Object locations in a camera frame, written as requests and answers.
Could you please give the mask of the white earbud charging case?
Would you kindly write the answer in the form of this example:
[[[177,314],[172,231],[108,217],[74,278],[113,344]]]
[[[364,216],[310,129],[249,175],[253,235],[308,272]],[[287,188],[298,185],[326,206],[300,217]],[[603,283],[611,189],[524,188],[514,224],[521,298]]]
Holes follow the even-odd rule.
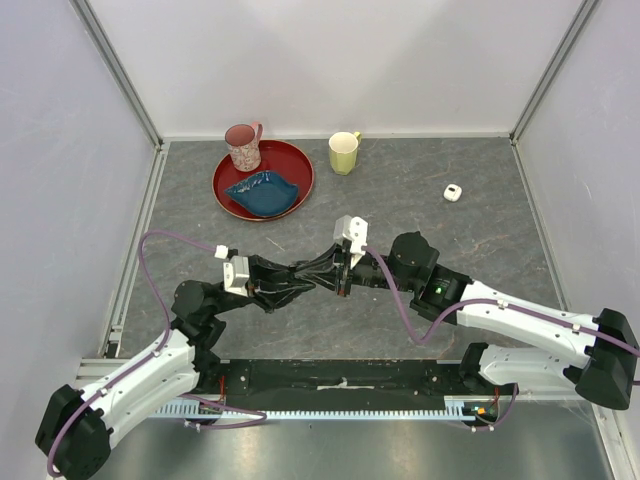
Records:
[[[452,203],[457,202],[461,195],[462,188],[456,184],[449,184],[443,192],[443,198]]]

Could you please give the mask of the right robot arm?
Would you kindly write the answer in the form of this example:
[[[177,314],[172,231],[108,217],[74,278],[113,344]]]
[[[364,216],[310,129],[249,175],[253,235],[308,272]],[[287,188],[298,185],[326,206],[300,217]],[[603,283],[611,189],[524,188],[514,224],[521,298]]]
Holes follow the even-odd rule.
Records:
[[[574,390],[605,408],[629,408],[639,344],[624,314],[605,308],[593,316],[525,301],[438,264],[438,257],[420,233],[409,232],[394,239],[386,256],[344,240],[314,260],[297,263],[296,270],[298,277],[341,296],[354,286],[385,288],[395,297],[412,293],[410,308],[431,323],[425,334],[407,328],[418,344],[427,343],[444,322],[521,342],[515,349],[471,344],[457,371],[469,393],[517,384],[547,392]]]

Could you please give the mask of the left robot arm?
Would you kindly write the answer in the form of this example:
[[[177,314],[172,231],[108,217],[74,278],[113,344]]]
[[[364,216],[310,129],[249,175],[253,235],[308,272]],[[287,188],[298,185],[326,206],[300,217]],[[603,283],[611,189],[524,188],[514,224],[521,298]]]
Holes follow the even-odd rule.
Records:
[[[219,283],[182,282],[166,326],[148,347],[115,371],[76,389],[69,384],[50,397],[35,438],[53,478],[89,479],[111,450],[168,401],[219,382],[212,348],[226,324],[222,313],[255,305],[271,313],[314,288],[312,261],[282,265],[258,255],[228,255]]]

